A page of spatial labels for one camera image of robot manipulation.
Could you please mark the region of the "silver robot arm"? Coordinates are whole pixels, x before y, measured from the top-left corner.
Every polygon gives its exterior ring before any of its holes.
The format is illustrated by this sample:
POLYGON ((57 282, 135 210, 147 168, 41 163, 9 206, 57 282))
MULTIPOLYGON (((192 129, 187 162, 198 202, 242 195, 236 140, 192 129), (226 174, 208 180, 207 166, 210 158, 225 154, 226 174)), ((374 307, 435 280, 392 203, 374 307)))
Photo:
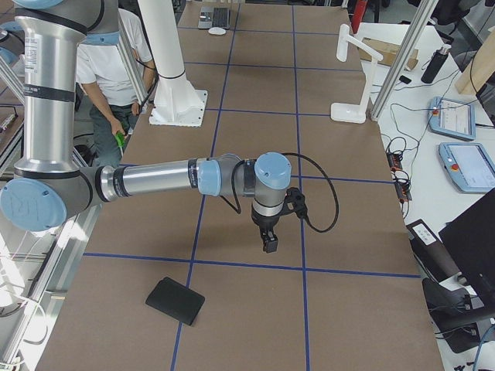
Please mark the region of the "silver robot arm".
POLYGON ((77 47, 117 44, 124 34, 115 1, 18 1, 25 33, 24 152, 1 191, 1 210, 16 227, 44 231, 120 197, 178 189, 245 196, 263 249, 276 251, 275 225, 288 213, 292 167, 269 152, 243 160, 225 154, 138 166, 79 167, 72 159, 77 47))

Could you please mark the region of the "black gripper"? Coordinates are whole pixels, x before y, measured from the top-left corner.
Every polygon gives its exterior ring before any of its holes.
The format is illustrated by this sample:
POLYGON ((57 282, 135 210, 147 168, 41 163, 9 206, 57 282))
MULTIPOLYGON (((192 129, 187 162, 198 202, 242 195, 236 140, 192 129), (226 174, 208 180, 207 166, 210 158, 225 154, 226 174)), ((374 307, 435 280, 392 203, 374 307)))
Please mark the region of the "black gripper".
POLYGON ((255 210, 251 211, 251 218, 255 225, 258 226, 263 242, 263 251, 265 253, 274 253, 278 249, 278 238, 275 235, 274 228, 278 223, 280 216, 264 216, 255 210))

